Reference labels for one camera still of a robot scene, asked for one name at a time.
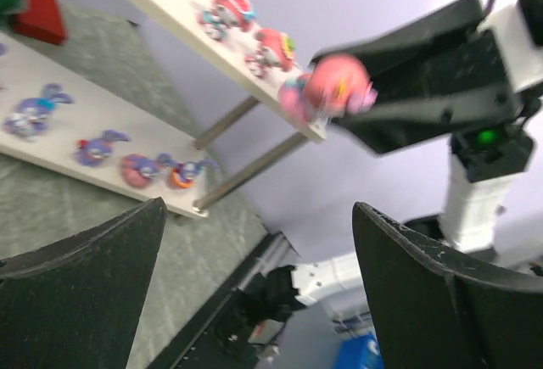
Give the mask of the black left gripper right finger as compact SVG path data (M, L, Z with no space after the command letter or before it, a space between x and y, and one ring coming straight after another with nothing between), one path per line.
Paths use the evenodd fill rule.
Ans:
M366 203L355 251L387 368L539 369L542 280L463 254Z

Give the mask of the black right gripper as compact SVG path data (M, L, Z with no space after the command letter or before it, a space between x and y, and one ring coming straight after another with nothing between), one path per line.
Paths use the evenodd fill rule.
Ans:
M482 20L480 0L456 0L385 35L325 48L311 64L349 54L376 76L463 44ZM332 124L375 154L449 135L454 182L494 182L524 172L536 146L525 125L541 102L513 91L492 32L438 55L424 69L426 98L375 103Z

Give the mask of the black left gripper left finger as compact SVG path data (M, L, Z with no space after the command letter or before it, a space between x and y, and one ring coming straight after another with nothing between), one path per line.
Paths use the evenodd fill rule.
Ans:
M166 220L151 199L1 263L3 368L124 368Z

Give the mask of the pink bunny flower ring toy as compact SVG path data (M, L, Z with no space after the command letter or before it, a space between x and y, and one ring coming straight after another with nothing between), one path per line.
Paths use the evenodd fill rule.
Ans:
M320 60L310 74L285 81L277 98L291 119L310 124L370 109L377 96L359 59L333 54Z

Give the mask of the pink cup toy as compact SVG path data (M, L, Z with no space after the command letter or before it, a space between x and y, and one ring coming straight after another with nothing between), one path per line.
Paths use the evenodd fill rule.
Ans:
M282 31L261 28L254 33L256 50L244 57L249 72L256 78L268 80L273 69L288 73L300 66L295 60L294 40Z

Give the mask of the small purple bunny head toy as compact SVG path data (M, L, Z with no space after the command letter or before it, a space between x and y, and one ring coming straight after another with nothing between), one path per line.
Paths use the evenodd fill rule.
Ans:
M114 143L130 141L130 136L124 132L105 130L99 137L79 140L75 160L84 166L99 166L113 153Z

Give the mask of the purple bunny blue ears toy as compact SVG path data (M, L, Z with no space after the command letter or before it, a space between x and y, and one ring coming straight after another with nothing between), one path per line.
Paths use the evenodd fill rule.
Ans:
M3 122L3 129L13 136L31 141L48 129L48 119L59 104L75 100L57 83L45 85L34 98L21 100Z

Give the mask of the pink striped bunny toy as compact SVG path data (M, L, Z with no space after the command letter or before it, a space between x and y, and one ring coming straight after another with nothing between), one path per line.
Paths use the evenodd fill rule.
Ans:
M211 0L211 7L198 15L204 33L218 42L223 42L232 28L249 32L255 20L255 9L250 0Z

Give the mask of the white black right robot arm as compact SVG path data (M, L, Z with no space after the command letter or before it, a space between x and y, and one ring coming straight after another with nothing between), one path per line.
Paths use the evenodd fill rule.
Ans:
M456 0L345 52L367 66L378 99L338 127L376 154L449 137L444 209L409 227L463 253L490 249L501 201L535 148L524 127L542 105L542 1L487 12Z

